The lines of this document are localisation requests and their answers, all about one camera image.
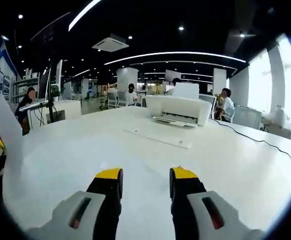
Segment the printer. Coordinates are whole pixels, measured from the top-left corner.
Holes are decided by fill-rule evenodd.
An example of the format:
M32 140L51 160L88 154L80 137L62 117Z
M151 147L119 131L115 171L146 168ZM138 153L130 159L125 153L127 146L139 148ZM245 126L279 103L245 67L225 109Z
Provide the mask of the printer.
M180 127L204 126L212 108L210 102L199 98L147 95L145 99L153 119Z

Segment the office chair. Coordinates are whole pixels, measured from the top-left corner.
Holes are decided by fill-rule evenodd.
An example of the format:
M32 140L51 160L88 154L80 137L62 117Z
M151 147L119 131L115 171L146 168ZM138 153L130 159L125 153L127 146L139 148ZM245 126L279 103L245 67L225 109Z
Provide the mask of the office chair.
M199 99L203 101L207 101L212 104L210 118L214 119L217 97L213 95L208 95L208 94L199 94Z
M117 108L119 103L119 97L118 94L114 92L107 92L107 108Z
M261 116L262 113L260 111L246 106L238 106L235 109L232 123L259 130Z
M128 106L128 102L127 102L127 92L126 91L123 91L123 90L120 90L120 91L117 91L117 95L119 97L119 102L117 104L117 107L118 108L121 108L121 107Z

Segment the air conditioning unit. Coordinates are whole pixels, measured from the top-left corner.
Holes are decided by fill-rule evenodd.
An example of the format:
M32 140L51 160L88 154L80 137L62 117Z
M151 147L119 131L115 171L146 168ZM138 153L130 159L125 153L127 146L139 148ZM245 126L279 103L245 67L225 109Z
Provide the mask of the air conditioning unit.
M126 41L123 38L111 34L110 37L107 37L102 41L98 42L92 48L113 53L127 47L129 47L129 45L126 44Z

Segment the black ceiling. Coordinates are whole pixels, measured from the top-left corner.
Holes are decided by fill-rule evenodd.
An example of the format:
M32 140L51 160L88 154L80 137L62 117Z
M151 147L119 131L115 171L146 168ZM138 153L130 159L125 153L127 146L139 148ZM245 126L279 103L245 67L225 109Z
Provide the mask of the black ceiling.
M147 56L107 66L104 63L135 55L174 51L213 53L248 61L281 32L274 21L275 12L253 0L101 0L68 32L69 23L89 2L43 0L14 5L2 33L9 38L8 51L21 75L25 68L42 71L49 66L49 59L54 58L67 60L62 68L65 76L74 76L87 69L91 71L80 77L95 78L98 72L109 70L115 75L122 66L157 62L132 67L143 73L177 69L182 73L212 76L215 67L227 66L231 67L225 67L230 77L248 64L191 54ZM23 19L18 19L17 14L22 14ZM65 14L31 40L42 28ZM179 31L179 26L183 26L184 31ZM240 31L250 36L241 38ZM116 52L98 52L92 48L110 34L124 38L129 47ZM209 77L192 77L190 79L200 77L200 80L209 81Z

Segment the white printer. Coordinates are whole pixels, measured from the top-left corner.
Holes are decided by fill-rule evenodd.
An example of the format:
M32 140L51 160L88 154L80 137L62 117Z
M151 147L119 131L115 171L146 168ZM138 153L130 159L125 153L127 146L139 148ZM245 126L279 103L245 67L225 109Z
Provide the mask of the white printer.
M146 105L153 119L176 126L204 126L211 112L211 103L201 99L147 95Z

